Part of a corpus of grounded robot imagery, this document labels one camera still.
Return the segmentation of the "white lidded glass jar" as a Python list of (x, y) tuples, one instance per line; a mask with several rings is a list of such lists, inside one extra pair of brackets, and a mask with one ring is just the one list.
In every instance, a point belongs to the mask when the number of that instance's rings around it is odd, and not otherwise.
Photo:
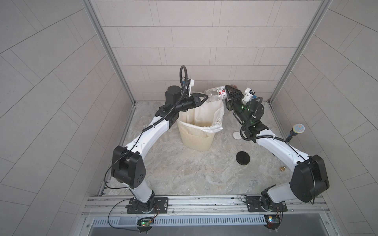
[(206, 102), (215, 102), (228, 98), (225, 86), (210, 88), (207, 89), (204, 93), (208, 96)]

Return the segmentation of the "white round jar lid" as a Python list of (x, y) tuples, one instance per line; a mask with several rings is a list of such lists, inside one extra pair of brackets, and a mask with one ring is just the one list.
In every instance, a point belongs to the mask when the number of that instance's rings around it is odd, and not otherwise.
[(234, 132), (232, 136), (235, 140), (241, 140), (242, 139), (239, 132)]

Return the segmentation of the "black round jar lid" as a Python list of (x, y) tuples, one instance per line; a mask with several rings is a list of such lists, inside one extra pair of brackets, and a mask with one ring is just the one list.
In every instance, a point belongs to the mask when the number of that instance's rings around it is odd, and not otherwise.
[(240, 151), (236, 154), (236, 157), (235, 157), (236, 161), (240, 164), (240, 165), (248, 165), (251, 161), (251, 158), (249, 156), (248, 153), (246, 153), (245, 151)]

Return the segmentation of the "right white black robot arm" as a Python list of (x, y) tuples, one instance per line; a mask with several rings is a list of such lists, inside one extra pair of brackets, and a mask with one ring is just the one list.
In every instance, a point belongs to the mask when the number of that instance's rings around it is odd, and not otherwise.
[(260, 120), (264, 114), (262, 97), (256, 97), (251, 89), (241, 92), (229, 85), (225, 86), (225, 92), (226, 107), (241, 125), (241, 138), (266, 148), (292, 171), (290, 182), (262, 191), (260, 202), (266, 211), (287, 200), (314, 201), (330, 187), (324, 159), (310, 156), (289, 143), (293, 136), (304, 131), (303, 125), (295, 125), (286, 139), (280, 138)]

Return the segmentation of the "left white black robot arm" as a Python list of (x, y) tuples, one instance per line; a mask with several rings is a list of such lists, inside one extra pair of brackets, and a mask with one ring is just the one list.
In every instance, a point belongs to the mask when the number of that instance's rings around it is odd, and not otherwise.
[(165, 103), (156, 111), (151, 123), (126, 146), (113, 151), (111, 177), (131, 190), (141, 204), (152, 207), (154, 192), (147, 185), (144, 158), (155, 142), (177, 121), (180, 112), (200, 107), (207, 101), (203, 93), (192, 93), (179, 86), (170, 86), (165, 92)]

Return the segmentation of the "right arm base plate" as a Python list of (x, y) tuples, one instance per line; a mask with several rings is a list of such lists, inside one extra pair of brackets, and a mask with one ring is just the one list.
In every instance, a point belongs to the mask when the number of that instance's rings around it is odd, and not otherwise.
[(274, 203), (266, 196), (246, 196), (248, 212), (287, 212), (285, 202)]

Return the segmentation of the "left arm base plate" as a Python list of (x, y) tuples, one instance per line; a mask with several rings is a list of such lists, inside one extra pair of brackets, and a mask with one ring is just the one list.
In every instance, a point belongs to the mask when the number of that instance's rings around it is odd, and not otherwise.
[(143, 203), (136, 198), (131, 198), (126, 206), (127, 214), (167, 213), (168, 201), (167, 197), (153, 196), (146, 203)]

